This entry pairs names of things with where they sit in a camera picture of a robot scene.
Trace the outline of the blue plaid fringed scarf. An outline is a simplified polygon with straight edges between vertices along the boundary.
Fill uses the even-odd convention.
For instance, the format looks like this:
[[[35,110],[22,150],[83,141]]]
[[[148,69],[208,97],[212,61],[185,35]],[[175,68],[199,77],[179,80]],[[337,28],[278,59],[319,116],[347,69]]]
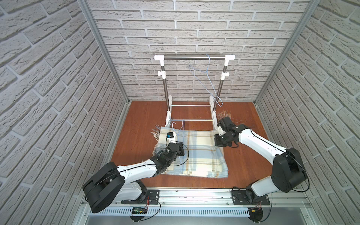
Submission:
[[[168,132],[174,132],[177,142],[184,144],[185,154],[177,157],[163,174],[219,179],[228,177],[223,148],[215,145],[217,130],[196,131],[156,125],[151,132],[157,140],[153,155],[165,149]]]

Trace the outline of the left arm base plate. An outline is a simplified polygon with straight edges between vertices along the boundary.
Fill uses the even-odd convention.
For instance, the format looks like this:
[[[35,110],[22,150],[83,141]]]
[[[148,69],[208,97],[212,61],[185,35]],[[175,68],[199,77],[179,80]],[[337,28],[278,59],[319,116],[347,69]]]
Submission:
[[[149,205],[157,205],[159,200],[159,189],[150,189],[147,190],[146,193],[142,192],[141,195],[135,200],[122,200],[121,204],[132,204],[132,205],[141,205],[141,204],[149,204]]]

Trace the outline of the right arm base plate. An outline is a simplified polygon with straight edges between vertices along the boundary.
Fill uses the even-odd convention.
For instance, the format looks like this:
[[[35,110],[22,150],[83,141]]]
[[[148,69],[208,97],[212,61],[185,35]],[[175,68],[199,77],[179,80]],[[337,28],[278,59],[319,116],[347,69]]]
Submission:
[[[252,191],[233,187],[231,190],[234,205],[271,205],[267,195],[258,197]]]

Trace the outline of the blue wire hanger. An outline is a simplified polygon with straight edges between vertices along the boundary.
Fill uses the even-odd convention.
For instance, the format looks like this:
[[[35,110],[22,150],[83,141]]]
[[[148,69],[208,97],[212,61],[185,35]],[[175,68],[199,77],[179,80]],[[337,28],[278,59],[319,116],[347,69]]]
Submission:
[[[220,98],[220,96],[217,94],[217,91],[215,90],[215,86],[212,83],[212,80],[210,79],[210,76],[209,76],[209,67],[211,64],[211,57],[208,54],[206,54],[205,56],[208,60],[208,65],[207,65],[205,71],[199,70],[198,68],[194,67],[193,65],[188,65],[187,67],[188,67],[189,71],[192,73],[192,75],[196,78],[196,80],[201,84],[201,86],[204,87],[205,90],[210,94],[210,96],[212,96],[214,98],[214,101],[215,101],[214,106],[222,107],[224,103],[223,103],[222,99]],[[208,81],[212,87],[212,91],[210,91],[208,88],[206,88],[205,85],[203,84],[203,82],[197,77],[197,72],[200,72],[200,73],[206,75],[206,77],[208,78]]]
[[[176,132],[176,130],[185,130],[185,120],[171,121],[170,127],[172,129],[172,132]]]

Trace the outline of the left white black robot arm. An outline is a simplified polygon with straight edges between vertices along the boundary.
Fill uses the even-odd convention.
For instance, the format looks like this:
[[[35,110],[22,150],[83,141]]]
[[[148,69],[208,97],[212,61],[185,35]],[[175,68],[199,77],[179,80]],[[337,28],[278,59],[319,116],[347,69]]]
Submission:
[[[184,144],[171,141],[150,159],[133,165],[117,166],[114,162],[105,164],[82,186],[85,200],[92,213],[98,213],[114,200],[143,203],[147,188],[141,179],[164,173],[178,156],[184,156]]]

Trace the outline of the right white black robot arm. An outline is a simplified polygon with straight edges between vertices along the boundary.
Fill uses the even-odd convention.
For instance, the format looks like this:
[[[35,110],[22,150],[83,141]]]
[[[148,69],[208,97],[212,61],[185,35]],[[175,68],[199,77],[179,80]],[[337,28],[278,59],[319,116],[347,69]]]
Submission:
[[[274,192],[288,193],[308,179],[302,157],[295,148],[285,148],[258,135],[246,125],[236,125],[229,117],[218,121],[215,145],[250,147],[271,165],[271,175],[246,187],[245,198],[249,203]]]

